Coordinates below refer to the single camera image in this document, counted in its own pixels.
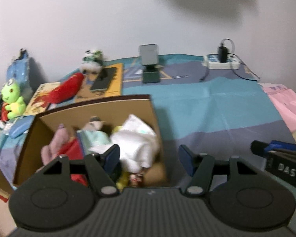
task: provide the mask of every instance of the power adapter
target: power adapter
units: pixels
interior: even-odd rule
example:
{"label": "power adapter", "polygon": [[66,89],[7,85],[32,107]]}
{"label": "power adapter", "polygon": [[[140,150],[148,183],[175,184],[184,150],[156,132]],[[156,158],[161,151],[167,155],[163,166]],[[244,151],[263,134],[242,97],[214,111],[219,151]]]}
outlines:
{"label": "power adapter", "polygon": [[220,63],[227,63],[228,48],[223,43],[218,47],[218,60]]}

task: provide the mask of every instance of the black smartphone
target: black smartphone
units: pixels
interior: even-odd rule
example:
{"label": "black smartphone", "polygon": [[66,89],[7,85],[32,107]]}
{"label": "black smartphone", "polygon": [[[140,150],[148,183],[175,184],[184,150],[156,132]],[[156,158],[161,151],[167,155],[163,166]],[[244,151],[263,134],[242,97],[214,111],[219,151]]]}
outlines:
{"label": "black smartphone", "polygon": [[90,91],[106,91],[111,84],[116,70],[117,68],[102,68],[101,72],[90,87]]}

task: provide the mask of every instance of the white plush toy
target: white plush toy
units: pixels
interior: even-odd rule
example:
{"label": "white plush toy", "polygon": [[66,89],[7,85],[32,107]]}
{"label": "white plush toy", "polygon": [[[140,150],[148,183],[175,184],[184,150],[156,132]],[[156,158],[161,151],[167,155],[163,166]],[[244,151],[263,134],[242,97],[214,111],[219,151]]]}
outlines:
{"label": "white plush toy", "polygon": [[103,53],[101,50],[87,50],[83,56],[80,70],[83,74],[100,73],[103,65]]}

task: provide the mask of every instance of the small figurine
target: small figurine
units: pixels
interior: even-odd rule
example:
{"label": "small figurine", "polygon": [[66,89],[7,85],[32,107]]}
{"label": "small figurine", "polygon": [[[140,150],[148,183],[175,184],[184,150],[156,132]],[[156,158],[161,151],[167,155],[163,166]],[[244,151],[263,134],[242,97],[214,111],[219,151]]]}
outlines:
{"label": "small figurine", "polygon": [[21,91],[18,83],[14,78],[9,79],[9,81],[4,85],[1,91],[2,100],[8,105],[5,106],[8,113],[8,119],[13,119],[15,117],[21,116],[26,109],[23,97],[20,96]]}
{"label": "small figurine", "polygon": [[103,66],[103,53],[101,50],[88,50],[82,59],[80,70],[83,74],[98,74]]}

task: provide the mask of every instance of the power strip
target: power strip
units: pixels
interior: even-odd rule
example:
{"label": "power strip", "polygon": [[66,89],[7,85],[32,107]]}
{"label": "power strip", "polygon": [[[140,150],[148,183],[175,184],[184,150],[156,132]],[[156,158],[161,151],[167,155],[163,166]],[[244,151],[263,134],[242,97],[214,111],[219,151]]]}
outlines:
{"label": "power strip", "polygon": [[230,65],[233,69],[239,69],[240,66],[240,60],[232,54],[228,54],[226,63],[219,62],[218,54],[208,54],[205,56],[204,63],[209,69],[230,69]]}

